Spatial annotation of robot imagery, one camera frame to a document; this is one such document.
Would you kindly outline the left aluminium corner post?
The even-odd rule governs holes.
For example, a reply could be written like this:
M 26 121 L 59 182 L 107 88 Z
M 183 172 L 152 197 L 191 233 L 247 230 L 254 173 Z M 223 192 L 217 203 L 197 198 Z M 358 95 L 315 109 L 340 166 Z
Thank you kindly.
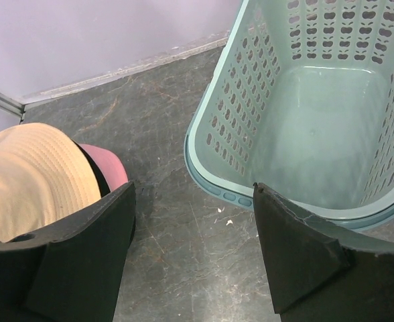
M 0 109 L 8 111 L 18 117 L 23 117 L 25 113 L 25 107 L 18 101 L 7 97 L 3 93 L 0 93 Z

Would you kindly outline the teal plastic basket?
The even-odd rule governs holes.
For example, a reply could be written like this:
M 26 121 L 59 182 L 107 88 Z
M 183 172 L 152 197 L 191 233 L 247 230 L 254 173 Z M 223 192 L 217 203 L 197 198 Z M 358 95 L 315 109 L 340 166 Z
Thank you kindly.
M 262 182 L 349 229 L 394 217 L 394 1 L 243 1 L 186 133 L 207 193 Z

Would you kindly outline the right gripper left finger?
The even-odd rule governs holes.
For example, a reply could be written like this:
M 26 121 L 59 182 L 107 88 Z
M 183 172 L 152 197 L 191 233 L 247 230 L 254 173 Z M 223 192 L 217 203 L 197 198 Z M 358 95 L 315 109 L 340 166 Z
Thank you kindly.
M 112 321 L 135 211 L 128 182 L 53 224 L 0 242 L 0 321 Z

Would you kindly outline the black cloth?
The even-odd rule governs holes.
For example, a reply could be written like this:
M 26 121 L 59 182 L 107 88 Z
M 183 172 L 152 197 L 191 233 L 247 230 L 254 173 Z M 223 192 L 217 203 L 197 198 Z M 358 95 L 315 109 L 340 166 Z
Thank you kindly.
M 79 147 L 80 151 L 84 154 L 85 158 L 87 159 L 88 163 L 90 164 L 92 171 L 94 172 L 94 176 L 95 176 L 97 184 L 98 184 L 101 198 L 103 198 L 104 196 L 108 195 L 111 192 L 109 185 L 108 185 L 102 171 L 97 166 L 96 162 L 90 157 L 90 155 L 84 150 L 84 148 L 82 146 L 78 145 L 78 147 Z

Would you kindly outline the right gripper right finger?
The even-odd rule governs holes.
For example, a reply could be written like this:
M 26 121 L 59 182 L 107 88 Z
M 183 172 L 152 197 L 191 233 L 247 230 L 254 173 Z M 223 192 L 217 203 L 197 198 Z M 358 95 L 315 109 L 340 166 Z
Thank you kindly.
M 257 183 L 255 221 L 282 321 L 394 321 L 394 243 L 343 228 Z

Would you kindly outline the beige pink hats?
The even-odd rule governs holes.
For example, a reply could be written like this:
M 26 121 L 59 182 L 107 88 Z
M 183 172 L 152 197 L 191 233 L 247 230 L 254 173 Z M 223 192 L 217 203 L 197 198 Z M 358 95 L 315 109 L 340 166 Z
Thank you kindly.
M 101 199 L 87 157 L 44 123 L 0 131 L 0 242 L 63 219 Z

